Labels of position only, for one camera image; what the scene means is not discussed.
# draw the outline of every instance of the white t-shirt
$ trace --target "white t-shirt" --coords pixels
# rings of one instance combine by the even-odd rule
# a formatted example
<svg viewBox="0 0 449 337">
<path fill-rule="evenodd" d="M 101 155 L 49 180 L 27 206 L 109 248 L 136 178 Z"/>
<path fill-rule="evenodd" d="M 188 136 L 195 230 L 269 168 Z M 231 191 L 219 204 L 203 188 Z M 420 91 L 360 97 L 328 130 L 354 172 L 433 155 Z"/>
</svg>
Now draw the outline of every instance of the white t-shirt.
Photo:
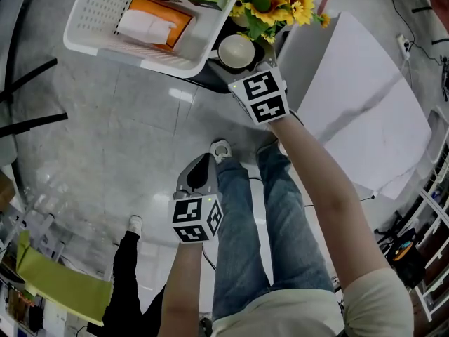
<svg viewBox="0 0 449 337">
<path fill-rule="evenodd" d="M 235 315 L 215 321 L 213 337 L 412 337 L 413 307 L 396 273 L 368 273 L 344 291 L 344 316 L 332 292 L 289 289 L 255 299 Z"/>
</svg>

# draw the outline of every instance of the white cube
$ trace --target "white cube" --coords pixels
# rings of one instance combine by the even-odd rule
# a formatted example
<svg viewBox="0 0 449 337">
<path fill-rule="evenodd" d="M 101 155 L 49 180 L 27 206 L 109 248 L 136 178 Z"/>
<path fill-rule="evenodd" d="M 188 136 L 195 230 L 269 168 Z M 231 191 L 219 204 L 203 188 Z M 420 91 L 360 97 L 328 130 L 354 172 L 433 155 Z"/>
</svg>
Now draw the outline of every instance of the white cube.
<svg viewBox="0 0 449 337">
<path fill-rule="evenodd" d="M 258 72 L 228 87 L 256 125 L 290 114 L 278 67 Z"/>
<path fill-rule="evenodd" d="M 223 220 L 223 210 L 216 194 L 171 201 L 168 215 L 182 244 L 214 239 Z"/>
</svg>

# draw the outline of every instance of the power strip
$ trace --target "power strip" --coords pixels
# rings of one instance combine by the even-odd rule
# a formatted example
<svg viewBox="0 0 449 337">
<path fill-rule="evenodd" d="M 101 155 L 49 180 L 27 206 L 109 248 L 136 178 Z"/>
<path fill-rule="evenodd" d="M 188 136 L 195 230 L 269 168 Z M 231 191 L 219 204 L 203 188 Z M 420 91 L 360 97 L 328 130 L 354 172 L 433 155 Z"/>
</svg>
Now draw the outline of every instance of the power strip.
<svg viewBox="0 0 449 337">
<path fill-rule="evenodd" d="M 398 35 L 396 37 L 396 40 L 398 42 L 399 48 L 402 52 L 402 57 L 405 61 L 407 61 L 410 58 L 410 41 L 406 39 L 402 34 Z"/>
</svg>

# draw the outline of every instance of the white cup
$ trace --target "white cup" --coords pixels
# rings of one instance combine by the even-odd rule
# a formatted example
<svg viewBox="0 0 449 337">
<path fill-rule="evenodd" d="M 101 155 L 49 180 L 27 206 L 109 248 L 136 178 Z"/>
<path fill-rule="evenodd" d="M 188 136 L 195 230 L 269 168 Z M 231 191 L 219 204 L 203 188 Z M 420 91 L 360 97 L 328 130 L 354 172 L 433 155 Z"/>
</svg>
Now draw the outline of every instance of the white cup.
<svg viewBox="0 0 449 337">
<path fill-rule="evenodd" d="M 232 69 L 243 69 L 254 60 L 255 49 L 251 41 L 240 35 L 230 35 L 220 42 L 209 58 L 219 58 L 223 65 Z"/>
</svg>

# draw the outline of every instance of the person's leg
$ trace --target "person's leg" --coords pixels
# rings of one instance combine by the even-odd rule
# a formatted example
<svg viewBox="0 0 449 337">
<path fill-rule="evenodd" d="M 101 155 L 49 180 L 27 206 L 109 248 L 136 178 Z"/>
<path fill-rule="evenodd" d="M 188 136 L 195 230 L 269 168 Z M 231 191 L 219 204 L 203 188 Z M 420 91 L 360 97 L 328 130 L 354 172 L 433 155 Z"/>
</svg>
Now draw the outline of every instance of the person's leg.
<svg viewBox="0 0 449 337">
<path fill-rule="evenodd" d="M 123 321 L 128 321 L 127 326 L 140 328 L 140 301 L 138 295 L 138 283 L 135 278 L 135 267 L 138 262 L 139 235 L 126 231 L 121 240 L 119 249 L 114 257 L 114 290 L 111 302 L 107 306 L 103 323 L 106 330 L 114 331 L 123 326 Z"/>
<path fill-rule="evenodd" d="M 213 319 L 242 311 L 267 293 L 269 282 L 260 257 L 253 200 L 246 169 L 232 157 L 218 165 L 224 218 L 218 230 Z"/>
<path fill-rule="evenodd" d="M 154 297 L 152 304 L 149 305 L 148 310 L 142 316 L 142 328 L 148 337 L 157 337 L 161 328 L 162 300 L 165 289 L 164 286 L 161 292 Z"/>
<path fill-rule="evenodd" d="M 302 197 L 288 175 L 290 160 L 277 143 L 257 153 L 264 184 L 274 283 L 270 290 L 333 291 L 324 258 L 307 222 Z"/>
</svg>

